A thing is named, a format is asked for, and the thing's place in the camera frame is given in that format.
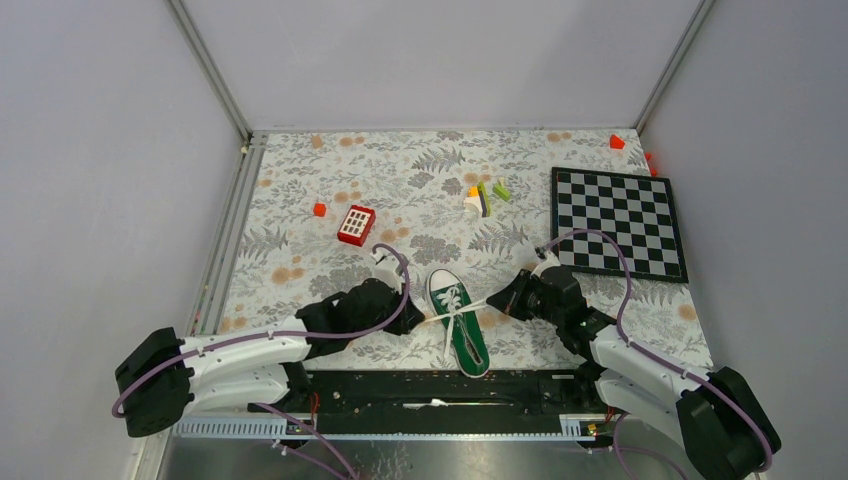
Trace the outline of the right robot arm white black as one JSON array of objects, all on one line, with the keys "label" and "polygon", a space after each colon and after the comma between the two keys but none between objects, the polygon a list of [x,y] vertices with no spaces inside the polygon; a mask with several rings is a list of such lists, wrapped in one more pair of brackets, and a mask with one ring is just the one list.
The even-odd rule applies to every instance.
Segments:
[{"label": "right robot arm white black", "polygon": [[589,375],[575,402],[635,415],[686,453],[705,479],[744,479],[770,467],[782,442],[745,378],[730,367],[695,367],[627,336],[620,322],[588,305],[565,266],[522,270],[487,304],[514,319],[545,320]]}]

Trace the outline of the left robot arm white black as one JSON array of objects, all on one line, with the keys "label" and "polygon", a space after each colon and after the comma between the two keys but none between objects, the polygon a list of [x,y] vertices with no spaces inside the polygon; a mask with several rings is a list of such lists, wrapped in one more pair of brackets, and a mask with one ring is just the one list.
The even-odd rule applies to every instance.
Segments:
[{"label": "left robot arm white black", "polygon": [[374,332],[405,335],[424,319],[406,287],[369,278],[241,334],[180,338],[161,328],[116,368],[119,396],[111,413],[124,420],[130,437],[140,438],[194,410],[277,402],[296,411],[309,401],[311,387],[286,365],[340,352]]}]

